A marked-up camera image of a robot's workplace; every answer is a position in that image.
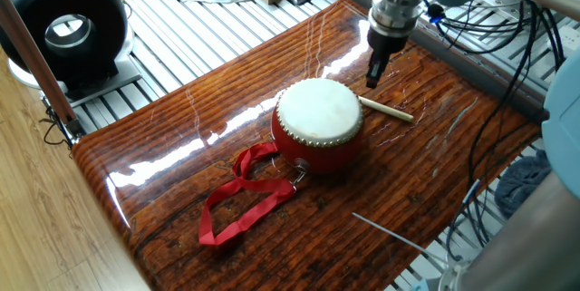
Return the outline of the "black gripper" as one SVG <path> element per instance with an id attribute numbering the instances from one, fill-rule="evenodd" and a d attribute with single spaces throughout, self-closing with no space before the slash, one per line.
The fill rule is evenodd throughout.
<path id="1" fill-rule="evenodd" d="M 374 89 L 385 72 L 392 54 L 401 51 L 405 47 L 408 37 L 385 36 L 371 27 L 367 38 L 368 44 L 372 48 L 372 56 L 366 74 L 366 86 Z"/>

